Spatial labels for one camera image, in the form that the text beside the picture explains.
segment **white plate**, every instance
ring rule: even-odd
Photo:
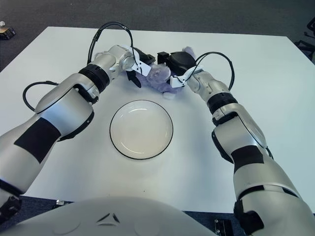
[[[173,136],[173,123],[159,104],[137,100],[122,106],[113,116],[110,137],[115,148],[133,159],[149,159],[163,152]]]

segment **stuffed animal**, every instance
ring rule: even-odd
[[[195,54],[191,47],[185,47],[182,51],[189,53],[195,59]],[[168,99],[174,98],[175,95],[183,89],[172,88],[168,83],[170,76],[176,74],[171,71],[165,63],[152,63],[150,64],[150,67],[151,71],[149,72],[148,76],[143,76],[140,74],[136,75],[142,86],[151,86],[157,91],[163,93],[163,96]]]

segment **floor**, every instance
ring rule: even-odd
[[[0,0],[0,21],[17,32],[0,41],[0,71],[47,26],[98,28],[116,20],[132,30],[282,35],[293,42],[314,43],[303,35],[314,9],[315,0]],[[55,203],[27,197],[23,201],[20,214],[0,230],[46,212]],[[244,235],[231,214],[187,214],[210,229],[215,218],[231,219],[234,234]]]

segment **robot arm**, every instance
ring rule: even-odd
[[[0,223],[20,209],[19,195],[30,187],[55,143],[91,123],[92,104],[126,70],[147,75],[150,67],[141,63],[137,51],[115,45],[47,93],[28,121],[0,136]]]
[[[187,81],[207,103],[216,126],[212,139],[234,164],[234,214],[246,234],[315,235],[315,218],[283,169],[264,134],[228,90],[202,68]]]

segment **white table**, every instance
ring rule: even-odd
[[[96,29],[48,27],[1,73],[0,134],[32,116],[22,101],[30,83],[60,82],[86,65]],[[232,93],[261,129],[275,160],[315,212],[315,66],[286,37],[133,31],[134,45],[154,56],[193,47],[225,53],[234,64]],[[129,44],[122,30],[105,30],[94,52]],[[229,83],[230,69],[219,56],[203,63]],[[51,86],[30,89],[35,105]],[[119,154],[109,137],[113,114],[125,103],[147,99],[164,107],[174,123],[169,147],[159,156],[135,161]],[[188,87],[174,100],[149,88],[116,79],[94,105],[92,124],[73,140],[58,143],[26,196],[65,201],[128,195],[156,199],[181,210],[232,212],[233,166],[212,140],[211,114]]]

